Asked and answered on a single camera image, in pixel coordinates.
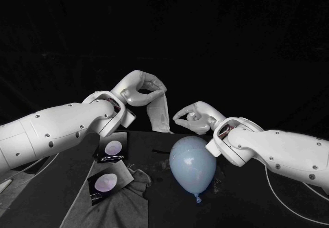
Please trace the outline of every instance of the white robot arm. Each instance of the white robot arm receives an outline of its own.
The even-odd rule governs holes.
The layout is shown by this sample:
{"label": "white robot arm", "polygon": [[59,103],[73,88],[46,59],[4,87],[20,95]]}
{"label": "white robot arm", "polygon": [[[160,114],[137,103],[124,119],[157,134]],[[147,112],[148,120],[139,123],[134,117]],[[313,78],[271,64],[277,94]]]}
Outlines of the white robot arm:
{"label": "white robot arm", "polygon": [[[187,120],[178,119],[187,114]],[[329,141],[281,130],[264,131],[248,119],[225,118],[204,102],[184,107],[173,117],[196,133],[213,130],[206,149],[242,166],[256,159],[277,174],[321,187],[329,194]]]}
{"label": "white robot arm", "polygon": [[[148,89],[141,94],[138,89]],[[111,135],[135,119],[124,104],[142,106],[165,92],[157,77],[132,71],[111,91],[93,92],[79,103],[51,107],[0,126],[0,173],[77,145],[89,133]]]}

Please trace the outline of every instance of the screw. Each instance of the screw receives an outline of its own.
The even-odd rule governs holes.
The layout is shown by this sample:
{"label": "screw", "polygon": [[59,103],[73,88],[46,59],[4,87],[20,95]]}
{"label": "screw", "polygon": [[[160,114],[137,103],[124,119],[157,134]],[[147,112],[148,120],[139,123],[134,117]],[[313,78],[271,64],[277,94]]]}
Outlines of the screw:
{"label": "screw", "polygon": [[308,178],[313,180],[316,178],[316,176],[313,174],[310,174]]}

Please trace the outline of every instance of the balloon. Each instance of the balloon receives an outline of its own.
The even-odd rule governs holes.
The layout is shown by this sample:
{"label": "balloon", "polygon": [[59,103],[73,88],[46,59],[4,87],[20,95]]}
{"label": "balloon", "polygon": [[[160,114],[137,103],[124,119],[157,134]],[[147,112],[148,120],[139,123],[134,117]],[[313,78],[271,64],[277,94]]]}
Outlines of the balloon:
{"label": "balloon", "polygon": [[197,203],[199,193],[206,190],[216,171],[216,158],[206,144],[196,136],[183,137],[176,141],[168,156],[173,176],[184,190],[194,195]]}

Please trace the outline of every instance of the black background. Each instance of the black background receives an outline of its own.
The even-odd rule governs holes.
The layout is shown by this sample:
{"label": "black background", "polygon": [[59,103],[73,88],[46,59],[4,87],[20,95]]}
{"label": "black background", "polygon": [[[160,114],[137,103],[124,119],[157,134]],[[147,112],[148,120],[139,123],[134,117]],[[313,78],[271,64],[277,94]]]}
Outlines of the black background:
{"label": "black background", "polygon": [[[138,69],[167,87],[170,117],[204,101],[327,139],[327,11],[324,0],[2,1],[0,124],[80,103]],[[145,107],[129,109],[128,130],[151,131]]]}

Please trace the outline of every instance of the cable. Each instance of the cable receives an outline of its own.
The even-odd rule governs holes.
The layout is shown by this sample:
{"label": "cable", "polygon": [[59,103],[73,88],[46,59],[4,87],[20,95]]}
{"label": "cable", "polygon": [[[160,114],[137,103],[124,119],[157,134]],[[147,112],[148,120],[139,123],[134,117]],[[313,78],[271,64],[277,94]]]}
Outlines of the cable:
{"label": "cable", "polygon": [[[269,185],[272,194],[275,195],[274,190],[272,190],[272,187],[271,187],[271,184],[269,184],[268,175],[266,175],[266,167],[265,167],[265,177],[266,177],[266,182],[268,182],[268,185]],[[329,223],[314,221],[314,220],[311,220],[310,218],[305,218],[304,216],[301,216],[300,214],[297,214],[297,213],[285,206],[285,204],[282,203],[282,201],[279,200],[279,198],[277,197],[277,195],[275,195],[275,198],[277,198],[277,200],[279,201],[279,203],[282,204],[282,206],[284,206],[284,207],[285,207],[285,208],[287,208],[298,217],[301,217],[303,219],[305,219],[305,220],[308,220],[308,221],[311,221],[311,222],[314,222],[314,223],[318,223],[318,224],[321,224],[321,225],[329,226]]]}
{"label": "cable", "polygon": [[57,157],[57,155],[59,155],[59,153],[56,154],[56,156],[53,157],[51,161],[44,166],[44,168],[40,170],[40,172],[25,182],[28,182],[41,173],[41,171],[46,169],[46,167],[51,164],[51,162],[53,162],[54,158]]}
{"label": "cable", "polygon": [[70,205],[70,207],[69,207],[69,209],[67,209],[67,212],[66,212],[66,215],[64,215],[64,217],[63,217],[63,220],[62,220],[62,223],[60,223],[59,228],[62,228],[62,226],[63,226],[63,222],[64,222],[64,220],[66,220],[66,218],[67,218],[67,216],[69,216],[69,212],[70,212],[70,210],[72,210],[72,207],[73,207],[75,201],[76,201],[76,199],[77,199],[77,197],[79,197],[79,194],[80,194],[80,192],[82,192],[82,188],[83,188],[83,185],[85,185],[86,179],[88,179],[89,174],[90,174],[90,169],[89,169],[89,172],[88,172],[88,174],[86,174],[86,177],[85,177],[85,180],[83,180],[83,184],[82,184],[82,186],[80,186],[80,189],[79,189],[77,195],[76,195],[76,197],[75,197],[75,199],[73,199],[72,205]]}
{"label": "cable", "polygon": [[18,173],[15,173],[11,177],[5,178],[0,184],[2,184],[8,179],[11,179],[17,174],[20,174],[24,170],[27,170],[36,163],[41,161],[43,158],[40,158],[27,168],[24,168]]}
{"label": "cable", "polygon": [[329,201],[327,197],[324,197],[304,182],[303,184],[307,186],[307,188],[316,193],[316,195],[318,195],[324,200]]}

